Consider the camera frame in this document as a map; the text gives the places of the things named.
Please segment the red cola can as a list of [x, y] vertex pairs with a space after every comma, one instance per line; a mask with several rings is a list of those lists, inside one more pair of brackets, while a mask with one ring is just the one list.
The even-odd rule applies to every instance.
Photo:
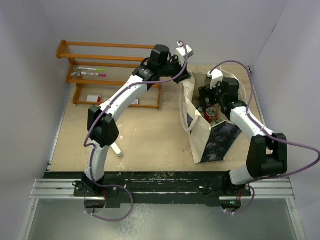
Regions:
[[217, 116], [217, 110], [212, 107], [212, 106], [209, 106], [205, 109], [204, 111], [204, 118], [207, 120], [207, 121], [212, 121], [216, 118]]

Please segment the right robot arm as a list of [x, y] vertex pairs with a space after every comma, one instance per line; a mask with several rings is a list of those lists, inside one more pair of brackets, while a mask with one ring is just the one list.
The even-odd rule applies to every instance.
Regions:
[[229, 171], [223, 179], [222, 190], [228, 196], [235, 195], [240, 186], [255, 179], [275, 177], [288, 170], [286, 136], [266, 128], [240, 99], [240, 83], [232, 77], [215, 81], [214, 86], [201, 86], [199, 98], [202, 107], [219, 105], [221, 113], [231, 121], [250, 141], [246, 163]]

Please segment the glass soda bottle front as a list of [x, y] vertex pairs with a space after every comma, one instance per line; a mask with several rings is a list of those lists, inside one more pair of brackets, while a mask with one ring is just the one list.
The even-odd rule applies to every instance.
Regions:
[[213, 127], [213, 126], [215, 126], [215, 125], [220, 124], [221, 122], [222, 122], [222, 120], [221, 120], [220, 118], [217, 118], [217, 119], [213, 120], [213, 121], [210, 123], [210, 125]]

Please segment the canvas tote bag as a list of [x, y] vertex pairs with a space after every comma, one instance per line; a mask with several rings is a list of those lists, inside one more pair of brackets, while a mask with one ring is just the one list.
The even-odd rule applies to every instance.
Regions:
[[199, 99], [198, 88], [209, 84], [204, 73], [190, 73], [190, 78], [181, 82], [179, 110], [181, 122], [187, 132], [191, 155], [195, 164], [219, 162], [228, 158], [244, 162], [250, 141], [239, 127], [229, 121], [215, 106], [222, 122], [211, 125], [198, 111], [192, 100]]

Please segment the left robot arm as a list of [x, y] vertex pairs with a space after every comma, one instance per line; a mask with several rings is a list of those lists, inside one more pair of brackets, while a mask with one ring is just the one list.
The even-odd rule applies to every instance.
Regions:
[[153, 85], [171, 81], [178, 84], [190, 77], [187, 65], [193, 50], [182, 41], [177, 44], [174, 55], [167, 46], [155, 45], [150, 56], [134, 69], [120, 90], [99, 106], [92, 105], [88, 109], [88, 134], [83, 145], [91, 147], [91, 155], [81, 181], [91, 196], [103, 191], [107, 154], [119, 137], [117, 121], [123, 112]]

